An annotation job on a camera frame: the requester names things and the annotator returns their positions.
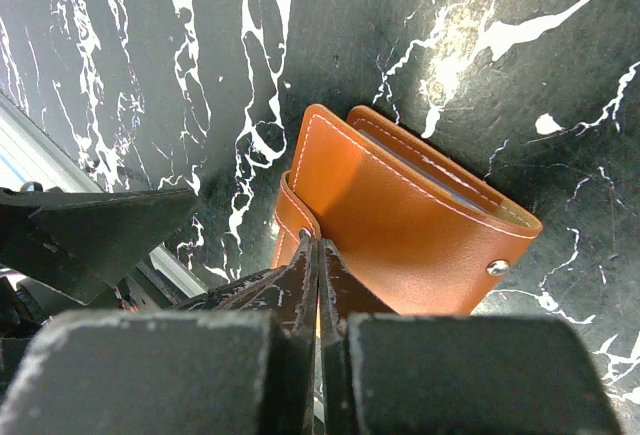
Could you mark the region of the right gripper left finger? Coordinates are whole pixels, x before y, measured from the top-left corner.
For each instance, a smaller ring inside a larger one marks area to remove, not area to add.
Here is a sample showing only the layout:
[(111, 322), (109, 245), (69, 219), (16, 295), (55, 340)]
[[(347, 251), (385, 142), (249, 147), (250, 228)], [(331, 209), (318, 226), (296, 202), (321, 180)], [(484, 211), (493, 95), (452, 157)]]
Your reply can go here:
[(69, 311), (30, 341), (5, 434), (309, 434), (319, 244), (179, 308)]

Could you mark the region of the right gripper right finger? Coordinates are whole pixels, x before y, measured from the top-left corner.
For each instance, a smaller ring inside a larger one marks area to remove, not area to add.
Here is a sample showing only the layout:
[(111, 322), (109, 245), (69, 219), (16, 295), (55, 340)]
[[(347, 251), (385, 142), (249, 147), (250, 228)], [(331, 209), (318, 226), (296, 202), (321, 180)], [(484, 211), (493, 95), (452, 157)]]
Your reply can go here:
[(564, 322), (402, 316), (318, 246), (330, 434), (618, 434), (590, 356)]

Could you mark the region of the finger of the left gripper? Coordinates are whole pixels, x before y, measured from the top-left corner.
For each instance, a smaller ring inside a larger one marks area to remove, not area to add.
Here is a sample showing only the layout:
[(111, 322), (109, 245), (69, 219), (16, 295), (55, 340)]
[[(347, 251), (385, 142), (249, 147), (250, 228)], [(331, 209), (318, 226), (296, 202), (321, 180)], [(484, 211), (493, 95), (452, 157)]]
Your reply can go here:
[(87, 305), (115, 287), (197, 208), (189, 189), (1, 190), (1, 264)]

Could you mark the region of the brown leather card holder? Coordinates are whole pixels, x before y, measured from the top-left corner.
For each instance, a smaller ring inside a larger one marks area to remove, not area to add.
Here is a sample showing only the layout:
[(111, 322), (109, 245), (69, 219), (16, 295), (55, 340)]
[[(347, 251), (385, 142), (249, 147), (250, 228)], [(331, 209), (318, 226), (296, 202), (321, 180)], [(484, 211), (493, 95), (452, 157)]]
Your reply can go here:
[(542, 223), (447, 156), (360, 105), (303, 117), (279, 182), (275, 266), (300, 232), (334, 243), (347, 269), (401, 314), (470, 313)]

